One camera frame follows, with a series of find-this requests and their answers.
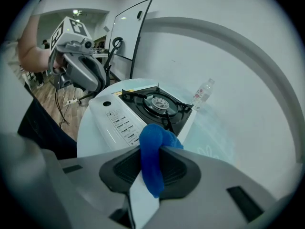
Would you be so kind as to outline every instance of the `blue object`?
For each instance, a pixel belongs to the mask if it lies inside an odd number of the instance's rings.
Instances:
[[[164,130],[156,124],[149,124],[142,130],[140,137],[141,170],[148,191],[158,198],[164,190],[163,177],[160,170],[159,148],[183,146],[174,133]]]

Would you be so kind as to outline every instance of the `transparent bottle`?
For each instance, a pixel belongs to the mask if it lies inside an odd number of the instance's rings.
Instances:
[[[211,96],[214,83],[215,81],[210,78],[208,82],[201,84],[191,101],[195,110],[199,110],[202,103],[206,102],[206,100]]]

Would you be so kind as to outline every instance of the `whiteboard frame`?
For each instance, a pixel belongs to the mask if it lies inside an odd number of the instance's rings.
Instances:
[[[141,23],[141,26],[140,26],[140,29],[139,29],[139,33],[138,33],[137,42],[136,42],[136,45],[135,45],[135,47],[134,47],[132,59],[129,59],[129,58],[126,58],[126,57],[124,57],[124,56],[121,56],[121,55],[119,55],[119,54],[114,53],[114,55],[119,56],[119,57],[122,57],[122,58],[125,58],[125,59],[127,59],[127,60],[129,60],[129,61],[132,62],[132,66],[131,66],[131,69],[130,69],[129,79],[131,79],[131,78],[132,78],[132,75],[133,75],[134,62],[135,62],[135,58],[136,58],[136,55],[137,55],[139,42],[140,42],[140,39],[141,39],[140,34],[141,34],[142,26],[143,26],[143,23],[144,23],[144,21],[145,21],[145,18],[146,18],[146,14],[147,14],[147,12],[148,12],[148,9],[149,9],[149,7],[151,6],[151,3],[152,3],[153,0],[144,0],[144,1],[139,2],[139,3],[137,3],[137,4],[133,5],[133,6],[131,6],[130,8],[128,8],[128,9],[131,9],[131,8],[133,8],[134,6],[137,6],[137,5],[139,5],[139,4],[143,3],[143,2],[147,2],[147,1],[150,1],[150,2],[149,2],[149,4],[148,4],[147,9],[146,9],[146,11],[145,11],[145,14],[144,14],[144,16],[143,16],[143,20],[142,20],[142,23]],[[120,14],[124,13],[124,12],[127,11],[128,9],[124,10],[123,12],[121,12],[121,13],[119,13],[117,16],[115,16],[114,21],[116,20],[116,17],[118,17]],[[110,36],[110,41],[109,41],[108,52],[109,52],[109,50],[110,50],[113,27],[114,27],[114,24],[112,25],[112,30],[111,30],[111,36]]]

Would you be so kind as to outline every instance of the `white shirt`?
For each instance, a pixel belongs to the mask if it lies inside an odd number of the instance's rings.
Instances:
[[[16,17],[0,46],[0,133],[17,133],[33,100],[24,88],[17,45],[30,16],[40,14],[43,5],[43,0],[30,0]]]

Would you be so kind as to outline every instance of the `burner ring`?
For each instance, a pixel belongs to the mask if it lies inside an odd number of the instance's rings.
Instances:
[[[155,97],[152,99],[152,107],[156,110],[164,112],[170,107],[170,104],[163,98]]]

